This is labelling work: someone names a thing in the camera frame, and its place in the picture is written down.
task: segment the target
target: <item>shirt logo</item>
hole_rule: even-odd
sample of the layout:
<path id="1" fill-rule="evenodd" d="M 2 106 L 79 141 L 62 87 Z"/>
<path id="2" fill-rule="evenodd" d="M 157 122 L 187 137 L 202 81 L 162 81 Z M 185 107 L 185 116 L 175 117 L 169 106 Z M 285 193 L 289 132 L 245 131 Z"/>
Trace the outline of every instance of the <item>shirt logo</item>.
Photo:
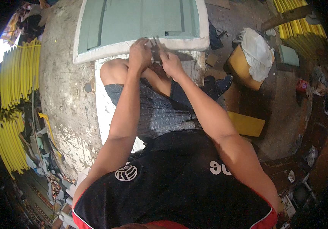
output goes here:
<path id="1" fill-rule="evenodd" d="M 125 166 L 115 172 L 119 181 L 132 181 L 137 175 L 137 168 L 133 165 Z"/>

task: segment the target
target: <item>concrete floor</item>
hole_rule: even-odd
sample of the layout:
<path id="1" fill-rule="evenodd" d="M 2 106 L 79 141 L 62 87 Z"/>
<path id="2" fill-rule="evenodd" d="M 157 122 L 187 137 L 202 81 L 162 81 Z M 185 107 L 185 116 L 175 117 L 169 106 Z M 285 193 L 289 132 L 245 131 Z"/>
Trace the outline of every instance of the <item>concrete floor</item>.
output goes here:
<path id="1" fill-rule="evenodd" d="M 42 40 L 40 57 L 40 94 L 43 113 L 50 119 L 57 148 L 65 155 L 60 168 L 70 178 L 90 166 L 102 146 L 95 94 L 86 93 L 84 84 L 94 78 L 94 64 L 73 65 L 72 49 L 76 22 L 82 0 L 60 0 L 52 7 Z M 254 30 L 271 17 L 273 3 L 233 0 L 231 9 L 207 5 L 209 20 L 228 31 L 224 48 L 212 51 L 221 70 L 233 51 L 232 40 L 244 27 Z M 229 111 L 266 120 L 259 138 L 253 138 L 261 160 L 289 156 L 297 138 L 299 114 L 296 103 L 296 77 L 293 73 L 271 68 L 261 89 L 254 92 L 233 83 L 225 93 Z"/>

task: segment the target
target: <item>patterned fabric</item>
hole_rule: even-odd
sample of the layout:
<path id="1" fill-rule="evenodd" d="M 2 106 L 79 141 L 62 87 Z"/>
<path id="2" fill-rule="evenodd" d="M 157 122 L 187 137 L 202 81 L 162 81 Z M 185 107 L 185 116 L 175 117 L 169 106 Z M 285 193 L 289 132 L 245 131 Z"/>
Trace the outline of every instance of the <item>patterned fabric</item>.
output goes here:
<path id="1" fill-rule="evenodd" d="M 117 106 L 123 86 L 109 84 L 105 89 Z M 156 93 L 145 78 L 140 80 L 140 106 L 137 135 L 145 143 L 172 131 L 202 129 L 192 109 Z"/>

